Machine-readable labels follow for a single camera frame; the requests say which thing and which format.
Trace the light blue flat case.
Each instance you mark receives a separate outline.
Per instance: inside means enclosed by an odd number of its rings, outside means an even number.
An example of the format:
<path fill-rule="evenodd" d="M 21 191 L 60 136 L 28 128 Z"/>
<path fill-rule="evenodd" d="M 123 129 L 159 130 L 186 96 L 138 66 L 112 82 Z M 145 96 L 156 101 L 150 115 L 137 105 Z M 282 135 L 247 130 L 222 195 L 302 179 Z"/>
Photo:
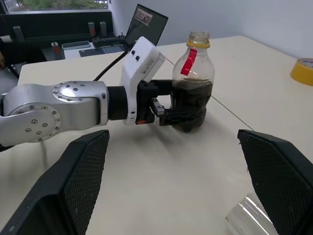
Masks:
<path fill-rule="evenodd" d="M 63 50 L 81 49 L 81 48 L 89 48 L 89 47 L 90 47 L 89 41 L 80 41 L 80 42 L 62 44 Z"/>

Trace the clear plastic cup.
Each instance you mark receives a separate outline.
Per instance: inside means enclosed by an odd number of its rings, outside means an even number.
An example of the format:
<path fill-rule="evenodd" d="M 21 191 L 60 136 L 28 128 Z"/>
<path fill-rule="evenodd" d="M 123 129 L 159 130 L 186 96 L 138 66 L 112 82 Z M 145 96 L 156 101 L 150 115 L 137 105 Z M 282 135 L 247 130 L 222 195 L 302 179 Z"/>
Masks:
<path fill-rule="evenodd" d="M 225 222 L 227 235 L 278 235 L 255 192 L 239 201 Z"/>

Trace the black laptop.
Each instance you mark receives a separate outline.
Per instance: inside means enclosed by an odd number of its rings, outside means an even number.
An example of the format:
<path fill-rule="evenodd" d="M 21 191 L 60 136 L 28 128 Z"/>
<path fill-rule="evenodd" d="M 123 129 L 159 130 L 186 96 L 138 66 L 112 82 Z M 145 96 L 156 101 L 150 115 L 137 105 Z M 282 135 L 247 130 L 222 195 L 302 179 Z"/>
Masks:
<path fill-rule="evenodd" d="M 136 6 L 125 41 L 122 45 L 93 47 L 79 51 L 81 57 L 124 52 L 131 49 L 140 37 L 145 37 L 155 46 L 158 44 L 168 17 L 141 4 Z"/>

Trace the black remote controller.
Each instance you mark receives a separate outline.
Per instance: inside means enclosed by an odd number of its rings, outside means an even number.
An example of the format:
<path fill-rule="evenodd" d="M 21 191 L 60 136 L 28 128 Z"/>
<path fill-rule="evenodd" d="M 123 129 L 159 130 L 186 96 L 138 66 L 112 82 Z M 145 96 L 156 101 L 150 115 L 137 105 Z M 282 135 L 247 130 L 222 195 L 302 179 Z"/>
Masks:
<path fill-rule="evenodd" d="M 92 39 L 92 44 L 95 48 L 122 45 L 125 38 L 126 37 L 124 35 L 119 35 L 117 37 L 94 37 Z"/>

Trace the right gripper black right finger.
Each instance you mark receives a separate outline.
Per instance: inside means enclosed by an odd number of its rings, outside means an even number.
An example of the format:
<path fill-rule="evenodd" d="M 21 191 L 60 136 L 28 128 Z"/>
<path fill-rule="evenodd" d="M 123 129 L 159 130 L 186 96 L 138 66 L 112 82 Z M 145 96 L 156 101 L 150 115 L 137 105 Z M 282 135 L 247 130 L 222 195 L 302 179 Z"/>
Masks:
<path fill-rule="evenodd" d="M 313 235 L 313 163 L 291 142 L 240 129 L 252 185 L 278 235 Z"/>

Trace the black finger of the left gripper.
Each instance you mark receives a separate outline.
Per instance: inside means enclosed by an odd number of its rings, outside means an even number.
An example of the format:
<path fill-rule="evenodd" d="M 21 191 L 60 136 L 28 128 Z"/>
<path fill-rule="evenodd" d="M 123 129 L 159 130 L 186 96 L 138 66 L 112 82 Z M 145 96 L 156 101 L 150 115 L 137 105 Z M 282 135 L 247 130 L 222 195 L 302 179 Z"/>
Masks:
<path fill-rule="evenodd" d="M 207 109 L 165 109 L 159 116 L 160 126 L 190 126 L 198 127 L 204 122 Z"/>
<path fill-rule="evenodd" d="M 157 109 L 174 109 L 175 108 L 175 97 L 173 86 L 173 81 L 171 80 L 156 80 L 157 95 L 156 95 L 156 107 Z M 167 97 L 168 101 L 164 106 L 162 103 L 162 98 Z"/>

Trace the dark soda bottle yellow cap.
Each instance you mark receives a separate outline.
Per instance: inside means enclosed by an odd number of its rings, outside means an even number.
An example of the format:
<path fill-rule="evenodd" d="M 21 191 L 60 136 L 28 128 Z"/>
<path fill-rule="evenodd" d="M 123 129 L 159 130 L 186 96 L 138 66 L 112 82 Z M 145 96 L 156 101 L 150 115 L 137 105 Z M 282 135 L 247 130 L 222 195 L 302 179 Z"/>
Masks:
<path fill-rule="evenodd" d="M 176 110 L 206 108 L 211 98 L 215 69 L 207 52 L 210 47 L 209 38 L 208 32 L 190 32 L 187 51 L 173 68 Z M 185 133 L 199 127 L 173 126 Z"/>

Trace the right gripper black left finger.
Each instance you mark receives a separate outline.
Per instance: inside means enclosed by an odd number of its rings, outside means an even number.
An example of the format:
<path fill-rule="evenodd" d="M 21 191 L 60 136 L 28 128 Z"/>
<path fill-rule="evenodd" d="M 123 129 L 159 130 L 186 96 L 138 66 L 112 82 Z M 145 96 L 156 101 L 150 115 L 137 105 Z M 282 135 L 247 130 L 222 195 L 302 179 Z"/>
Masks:
<path fill-rule="evenodd" d="M 31 188 L 0 235 L 85 235 L 99 195 L 108 130 L 72 141 Z"/>

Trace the yellow tape roll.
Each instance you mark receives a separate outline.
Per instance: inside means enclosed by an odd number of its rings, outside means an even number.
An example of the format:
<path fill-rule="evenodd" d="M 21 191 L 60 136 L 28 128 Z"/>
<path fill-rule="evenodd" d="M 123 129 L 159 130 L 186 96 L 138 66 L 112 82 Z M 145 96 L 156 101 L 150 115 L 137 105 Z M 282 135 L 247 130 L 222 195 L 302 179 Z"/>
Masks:
<path fill-rule="evenodd" d="M 297 59 L 290 77 L 304 85 L 313 86 L 313 58 Z"/>

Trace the black desk partition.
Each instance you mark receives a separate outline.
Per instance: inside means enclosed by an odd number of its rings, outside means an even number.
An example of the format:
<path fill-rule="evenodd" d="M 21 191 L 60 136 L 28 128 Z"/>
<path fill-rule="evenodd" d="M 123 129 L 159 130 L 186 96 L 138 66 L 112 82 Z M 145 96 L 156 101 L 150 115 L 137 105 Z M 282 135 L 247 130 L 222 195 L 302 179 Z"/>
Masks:
<path fill-rule="evenodd" d="M 104 11 L 61 11 L 0 14 L 0 36 L 17 37 L 13 27 L 19 26 L 24 39 L 29 43 L 50 43 L 58 40 L 90 39 L 89 23 L 101 34 L 101 22 L 106 23 L 107 33 L 113 35 L 112 13 Z"/>

